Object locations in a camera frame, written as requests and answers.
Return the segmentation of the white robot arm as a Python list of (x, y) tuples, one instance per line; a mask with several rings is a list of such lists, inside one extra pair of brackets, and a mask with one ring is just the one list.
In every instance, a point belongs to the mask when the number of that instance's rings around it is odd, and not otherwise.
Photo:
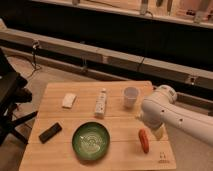
[(213, 146), (213, 117), (178, 107), (175, 105), (176, 100), (177, 93), (172, 87), (157, 87), (142, 100), (144, 124), (151, 130), (157, 130), (163, 123), (167, 123)]

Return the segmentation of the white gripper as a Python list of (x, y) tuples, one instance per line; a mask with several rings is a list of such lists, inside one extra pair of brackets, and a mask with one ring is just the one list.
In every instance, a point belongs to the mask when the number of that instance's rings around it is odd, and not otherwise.
[(158, 129), (152, 129), (151, 132), (157, 140), (161, 140), (164, 136), (164, 126), (161, 125)]

